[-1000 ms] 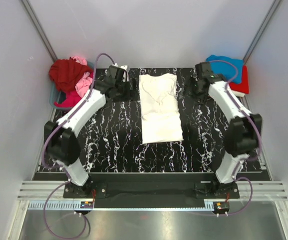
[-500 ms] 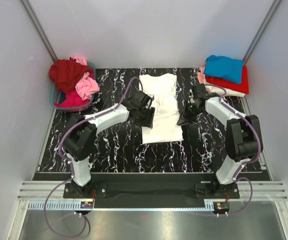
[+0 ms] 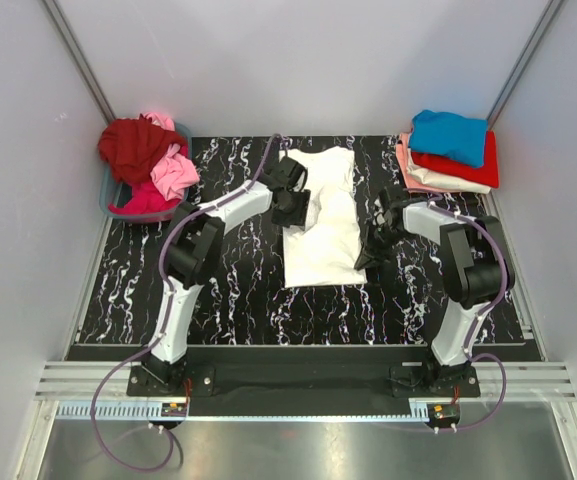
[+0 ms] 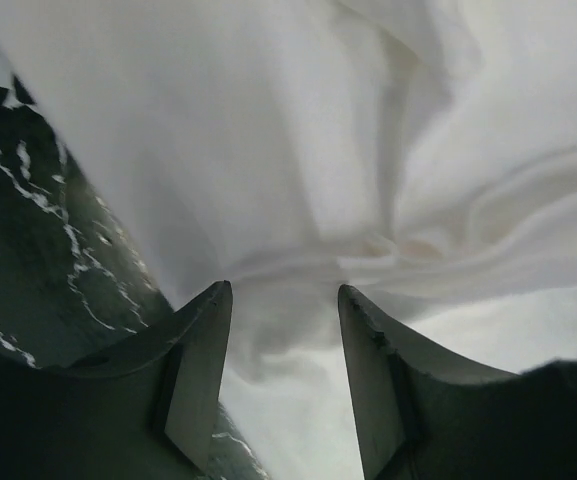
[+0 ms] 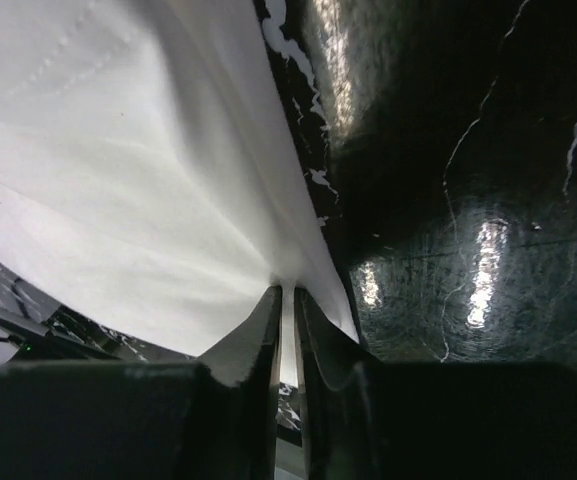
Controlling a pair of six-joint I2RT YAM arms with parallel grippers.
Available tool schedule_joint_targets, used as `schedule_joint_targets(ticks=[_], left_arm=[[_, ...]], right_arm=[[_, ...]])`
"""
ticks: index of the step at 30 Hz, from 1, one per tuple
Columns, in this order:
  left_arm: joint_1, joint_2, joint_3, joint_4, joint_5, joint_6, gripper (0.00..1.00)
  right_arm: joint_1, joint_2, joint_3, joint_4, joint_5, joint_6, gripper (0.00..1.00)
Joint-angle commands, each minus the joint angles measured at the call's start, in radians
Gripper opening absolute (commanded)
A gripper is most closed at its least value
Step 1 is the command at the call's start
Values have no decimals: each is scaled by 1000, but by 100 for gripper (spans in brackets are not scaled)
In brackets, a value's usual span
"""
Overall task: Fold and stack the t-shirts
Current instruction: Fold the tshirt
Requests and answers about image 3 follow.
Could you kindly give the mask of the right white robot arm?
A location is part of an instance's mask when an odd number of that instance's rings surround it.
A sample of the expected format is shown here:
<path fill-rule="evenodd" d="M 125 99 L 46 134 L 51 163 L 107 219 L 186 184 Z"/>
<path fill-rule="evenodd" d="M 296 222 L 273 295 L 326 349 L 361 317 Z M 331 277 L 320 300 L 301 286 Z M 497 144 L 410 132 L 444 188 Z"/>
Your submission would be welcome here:
<path fill-rule="evenodd" d="M 486 316 L 515 283 L 499 219 L 471 217 L 440 207 L 439 196 L 423 200 L 394 185 L 379 192 L 354 268 L 385 264 L 395 246 L 417 235 L 438 248 L 448 305 L 426 359 L 409 374 L 391 376 L 406 389 L 438 391 L 468 378 L 472 350 Z"/>

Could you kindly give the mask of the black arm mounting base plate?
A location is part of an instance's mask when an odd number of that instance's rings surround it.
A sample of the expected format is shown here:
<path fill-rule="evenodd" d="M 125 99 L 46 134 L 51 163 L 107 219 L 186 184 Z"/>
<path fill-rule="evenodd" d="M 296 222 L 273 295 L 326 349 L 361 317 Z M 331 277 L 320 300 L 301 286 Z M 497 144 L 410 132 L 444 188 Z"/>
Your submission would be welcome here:
<path fill-rule="evenodd" d="M 469 400 L 481 390 L 473 367 L 430 385 L 424 346 L 197 346 L 161 382 L 141 364 L 130 370 L 133 397 L 190 396 L 201 417 L 394 417 L 412 399 Z"/>

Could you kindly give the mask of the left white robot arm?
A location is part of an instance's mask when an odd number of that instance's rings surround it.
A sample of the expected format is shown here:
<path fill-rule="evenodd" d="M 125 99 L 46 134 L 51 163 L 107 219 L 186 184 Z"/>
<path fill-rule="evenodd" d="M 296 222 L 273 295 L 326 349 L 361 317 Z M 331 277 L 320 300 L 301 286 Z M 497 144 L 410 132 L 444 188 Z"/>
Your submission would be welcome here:
<path fill-rule="evenodd" d="M 180 204 L 160 250 L 162 301 L 141 360 L 150 378 L 169 390 L 182 385 L 195 304 L 220 265 L 226 234 L 267 212 L 277 226 L 303 227 L 310 200 L 307 179 L 307 168 L 285 155 L 270 171 L 214 201 Z"/>

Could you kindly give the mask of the white t shirt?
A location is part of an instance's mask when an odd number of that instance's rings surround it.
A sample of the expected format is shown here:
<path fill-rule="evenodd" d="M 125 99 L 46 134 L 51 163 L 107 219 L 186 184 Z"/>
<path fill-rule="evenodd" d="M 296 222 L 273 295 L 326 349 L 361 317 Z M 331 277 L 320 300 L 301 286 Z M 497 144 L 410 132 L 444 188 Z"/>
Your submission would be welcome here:
<path fill-rule="evenodd" d="M 307 169 L 310 192 L 303 227 L 283 230 L 284 286 L 287 288 L 362 285 L 363 269 L 354 199 L 354 152 L 333 147 L 319 153 L 291 149 L 289 156 Z"/>

